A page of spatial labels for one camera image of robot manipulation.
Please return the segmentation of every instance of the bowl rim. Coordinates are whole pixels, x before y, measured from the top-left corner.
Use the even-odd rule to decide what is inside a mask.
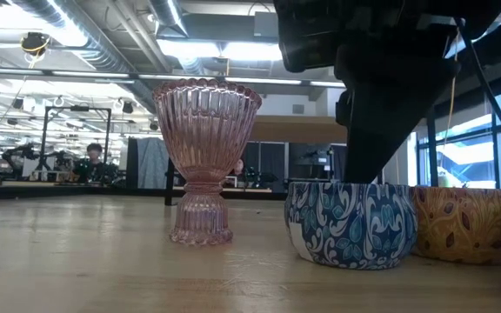
[[[493,189],[493,188],[460,188],[460,187],[434,187],[434,186],[411,186],[411,188],[414,190],[451,190],[451,191],[465,190],[469,191],[471,194],[501,192],[501,188]]]
[[[411,186],[409,185],[404,185],[404,184],[394,184],[394,183],[345,183],[345,182],[291,182],[289,183],[289,188],[292,186],[292,185],[297,185],[297,184],[303,184],[303,185],[306,185],[306,184],[314,184],[314,185],[317,185],[317,184],[321,184],[321,183],[329,183],[329,184],[335,184],[337,186],[339,185],[353,185],[353,186],[357,186],[357,187],[367,187],[367,186],[380,186],[380,187],[404,187],[404,188],[411,188]]]
[[[260,97],[260,95],[257,94],[254,90],[236,83],[228,83],[225,81],[219,82],[215,78],[212,79],[181,78],[176,81],[163,83],[162,85],[158,85],[153,90],[154,101],[157,103],[158,97],[161,97],[172,90],[177,90],[182,88],[202,89],[202,90],[207,89],[207,90],[228,91],[231,93],[237,93],[238,95],[244,96],[245,98],[251,100],[252,102],[255,102],[257,104],[257,109],[260,109],[260,107],[262,106],[262,97]]]

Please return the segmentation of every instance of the person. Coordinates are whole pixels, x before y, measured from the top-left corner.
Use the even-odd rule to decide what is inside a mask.
[[[235,163],[233,170],[231,170],[228,176],[243,176],[243,179],[246,182],[246,179],[244,177],[244,161],[242,159],[239,159],[237,163]],[[222,181],[222,186],[224,188],[237,188],[237,186],[234,186],[233,182],[228,179],[224,179]]]
[[[102,145],[99,143],[91,143],[86,147],[88,162],[81,163],[80,168],[75,170],[80,176],[78,183],[95,182],[102,178],[104,174],[104,164],[100,161],[102,150]]]
[[[235,167],[233,168],[232,173],[234,175],[239,176],[239,175],[243,174],[243,168],[244,168],[244,162],[243,162],[243,160],[239,159],[237,161],[237,163],[235,164]]]
[[[86,147],[90,163],[97,165],[100,164],[100,156],[102,155],[102,145],[100,143],[91,143]]]

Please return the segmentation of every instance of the glass vase base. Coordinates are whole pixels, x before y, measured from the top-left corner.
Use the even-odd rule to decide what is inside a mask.
[[[230,243],[233,232],[227,224],[227,207],[219,193],[195,193],[192,190],[220,190],[219,185],[212,188],[185,186],[187,193],[177,205],[175,227],[170,233],[174,243],[188,245],[217,245]]]
[[[170,239],[174,243],[182,243],[195,246],[218,245],[231,243],[233,232],[229,229],[210,234],[202,231],[181,230],[174,228],[170,233]]]

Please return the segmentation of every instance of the table surface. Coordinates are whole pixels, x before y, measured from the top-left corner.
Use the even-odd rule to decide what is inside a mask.
[[[501,266],[408,256],[393,270],[300,259],[283,202],[228,201],[232,244],[171,243],[162,198],[0,201],[0,313],[500,312]]]
[[[184,190],[183,186],[173,186],[174,190]],[[262,193],[271,193],[270,188],[224,188],[224,191],[229,191],[229,192],[262,192]]]

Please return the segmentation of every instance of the window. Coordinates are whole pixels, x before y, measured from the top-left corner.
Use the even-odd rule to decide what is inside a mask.
[[[485,135],[436,147],[438,180],[447,186],[495,188],[492,136]]]
[[[501,95],[496,97],[501,107]],[[489,112],[488,102],[483,112]],[[491,114],[483,114],[466,123],[450,128],[448,143],[444,147],[445,131],[437,133],[438,184],[440,186],[465,186],[470,188],[501,187],[501,123],[497,121],[498,160],[494,160],[494,143],[491,135]],[[419,141],[420,184],[430,185],[428,139]],[[499,177],[496,177],[498,166]]]

